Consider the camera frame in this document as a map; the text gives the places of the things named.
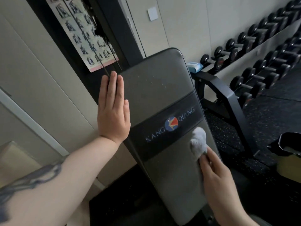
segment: dumbbell rack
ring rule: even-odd
[[[243,55],[244,53],[240,49],[236,60],[241,58]],[[226,68],[230,64],[230,59],[224,56],[224,65],[221,70]],[[243,111],[238,103],[237,97],[235,93],[222,80],[215,76],[216,73],[217,71],[212,67],[212,65],[208,65],[205,66],[200,72],[191,74],[192,78],[194,79],[195,89],[197,91],[201,104],[203,108],[208,109],[212,114],[232,125],[236,129],[241,143],[245,148],[245,154],[249,157],[254,157],[258,154],[259,148],[255,142],[254,136],[251,129],[249,128],[249,124],[243,114]],[[209,86],[219,96],[219,101],[217,102],[222,103],[214,103],[204,98],[205,85]]]

